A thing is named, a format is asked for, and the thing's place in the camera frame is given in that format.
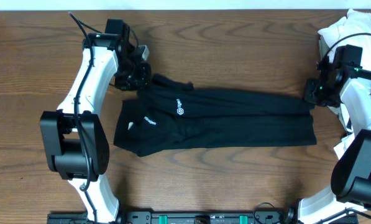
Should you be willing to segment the black t-shirt with logo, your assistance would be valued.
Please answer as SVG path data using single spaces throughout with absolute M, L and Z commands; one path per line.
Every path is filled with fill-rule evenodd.
M 310 111 L 299 98 L 229 89 L 195 89 L 155 74 L 124 100 L 113 144 L 139 157 L 169 149 L 310 146 Z

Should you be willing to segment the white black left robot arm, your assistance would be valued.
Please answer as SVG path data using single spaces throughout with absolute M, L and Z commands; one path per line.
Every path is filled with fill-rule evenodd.
M 40 129 L 47 164 L 79 193 L 84 213 L 54 213 L 48 223 L 125 223 L 106 170 L 109 143 L 99 119 L 111 83 L 122 91 L 139 90 L 150 76 L 146 45 L 123 36 L 90 33 L 71 90 L 55 111 L 44 111 Z

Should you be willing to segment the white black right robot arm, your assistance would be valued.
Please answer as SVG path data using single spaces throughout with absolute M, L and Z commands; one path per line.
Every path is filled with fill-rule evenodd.
M 371 71 L 355 60 L 322 63 L 305 97 L 317 105 L 346 110 L 351 139 L 334 167 L 331 184 L 300 200 L 298 223 L 333 223 L 371 211 Z

